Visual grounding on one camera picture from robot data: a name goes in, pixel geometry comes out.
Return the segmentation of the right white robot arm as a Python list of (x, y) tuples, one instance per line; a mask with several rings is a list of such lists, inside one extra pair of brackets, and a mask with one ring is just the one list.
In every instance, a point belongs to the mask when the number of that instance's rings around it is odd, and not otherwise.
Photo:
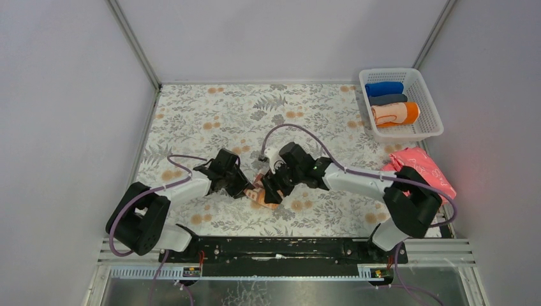
[(265, 202), (281, 203), (299, 184), (311, 189), (359, 194), (384, 203), (390, 216), (369, 237), (372, 248), (391, 251), (407, 238), (425, 236), (442, 199), (411, 167), (398, 172), (349, 169), (329, 157), (313, 158), (290, 142), (264, 149), (269, 171), (261, 178)]

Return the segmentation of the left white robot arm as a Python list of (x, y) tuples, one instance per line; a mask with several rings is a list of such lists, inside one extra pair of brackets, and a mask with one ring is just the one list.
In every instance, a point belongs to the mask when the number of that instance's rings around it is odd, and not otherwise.
[(175, 158), (172, 154), (167, 160), (185, 172), (179, 180), (158, 187), (134, 182), (125, 191), (105, 228), (115, 256), (143, 256), (153, 249), (185, 251), (194, 234), (183, 226), (166, 223), (174, 205), (218, 191), (237, 199), (252, 186), (241, 170), (240, 157), (227, 149), (219, 150), (211, 159), (199, 158), (200, 164), (192, 169), (175, 162)]

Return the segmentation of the orange cartoon towel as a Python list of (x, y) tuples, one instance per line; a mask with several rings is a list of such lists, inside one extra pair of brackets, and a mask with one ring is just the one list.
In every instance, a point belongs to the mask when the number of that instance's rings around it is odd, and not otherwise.
[(374, 105), (371, 107), (371, 112), (378, 128), (413, 124), (420, 116), (420, 108), (415, 102)]

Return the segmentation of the peach lettered towel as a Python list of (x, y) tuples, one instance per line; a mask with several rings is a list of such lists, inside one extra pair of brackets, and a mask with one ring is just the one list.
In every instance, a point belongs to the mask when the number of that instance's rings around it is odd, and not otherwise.
[(265, 188), (262, 183), (262, 178), (265, 175), (263, 171), (259, 171), (254, 181), (251, 183), (251, 187), (247, 187), (244, 190), (244, 194), (253, 202), (262, 207), (275, 210), (279, 207), (279, 203), (271, 203), (265, 200)]

